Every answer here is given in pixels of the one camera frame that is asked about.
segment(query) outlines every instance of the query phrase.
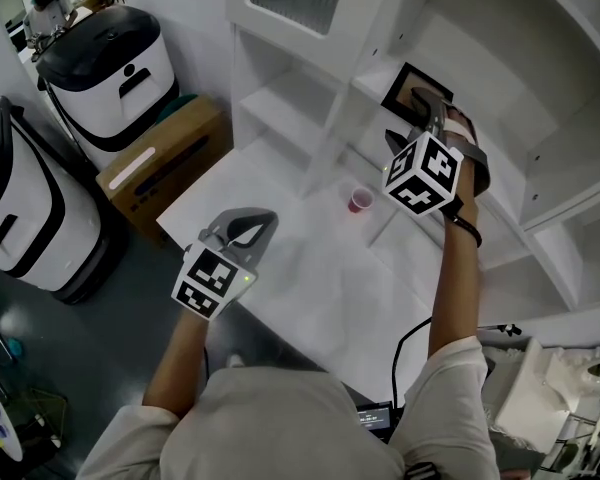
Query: white t-shirt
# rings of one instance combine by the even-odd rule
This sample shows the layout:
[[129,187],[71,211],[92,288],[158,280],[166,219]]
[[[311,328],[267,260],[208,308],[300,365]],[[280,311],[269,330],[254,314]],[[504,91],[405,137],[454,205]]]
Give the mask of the white t-shirt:
[[67,16],[72,12],[71,0],[53,0],[42,11],[32,7],[24,19],[25,37],[31,39],[37,33],[51,35],[56,25],[64,27],[67,24]]
[[360,426],[328,374],[234,368],[209,379],[182,421],[156,407],[120,409],[77,478],[388,480],[432,462],[445,479],[496,480],[481,350],[466,338],[429,359],[389,445]]

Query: person in background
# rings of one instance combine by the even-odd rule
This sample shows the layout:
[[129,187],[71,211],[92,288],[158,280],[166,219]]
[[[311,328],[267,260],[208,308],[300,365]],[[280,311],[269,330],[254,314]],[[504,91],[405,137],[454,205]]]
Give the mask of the person in background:
[[50,36],[56,25],[69,30],[78,17],[70,0],[33,0],[33,8],[24,19],[27,46],[33,48],[33,36]]

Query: white table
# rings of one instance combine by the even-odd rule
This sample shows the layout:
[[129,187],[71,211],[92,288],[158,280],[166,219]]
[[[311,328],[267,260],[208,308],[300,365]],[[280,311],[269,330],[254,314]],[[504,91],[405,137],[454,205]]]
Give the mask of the white table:
[[[374,401],[386,401],[397,342],[431,310],[368,248],[395,209],[377,199],[371,211],[349,213],[356,185],[338,168],[330,185],[299,200],[233,150],[158,223],[184,248],[224,210],[276,211],[280,224],[258,266],[260,277],[240,302],[341,381]],[[423,330],[405,343],[400,391],[426,361],[427,340]]]

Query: marker cube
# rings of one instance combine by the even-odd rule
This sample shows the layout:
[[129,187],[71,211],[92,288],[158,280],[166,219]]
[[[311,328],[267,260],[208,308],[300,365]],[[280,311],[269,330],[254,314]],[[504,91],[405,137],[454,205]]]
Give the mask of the marker cube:
[[255,273],[197,241],[184,256],[171,297],[202,318],[213,320],[256,278]]
[[424,132],[384,168],[383,193],[422,217],[453,201],[464,156]]

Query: black picture frame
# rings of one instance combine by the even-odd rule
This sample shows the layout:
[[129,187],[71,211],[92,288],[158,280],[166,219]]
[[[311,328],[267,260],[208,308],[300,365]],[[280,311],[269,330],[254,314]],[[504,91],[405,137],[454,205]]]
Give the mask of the black picture frame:
[[381,105],[382,105],[382,107],[386,108],[387,110],[393,112],[398,117],[404,119],[410,125],[419,126],[420,128],[424,128],[427,124],[426,119],[423,118],[422,116],[418,115],[417,112],[415,112],[414,110],[405,106],[403,103],[401,103],[398,100],[398,96],[399,96],[400,92],[402,91],[402,88],[404,87],[405,82],[407,81],[407,77],[410,74],[416,75],[417,77],[421,78],[426,83],[428,83],[429,85],[431,85],[432,87],[434,87],[435,89],[440,91],[440,93],[444,96],[444,98],[450,102],[453,101],[453,92],[451,92],[449,89],[447,89],[441,83],[439,83],[436,80],[434,80],[433,78],[431,78],[426,73],[420,71],[415,66],[412,66],[408,62],[404,63],[404,66],[402,66],[400,73],[398,74],[398,76],[394,80],[393,84],[391,85],[389,92],[387,92],[387,95],[382,100]]

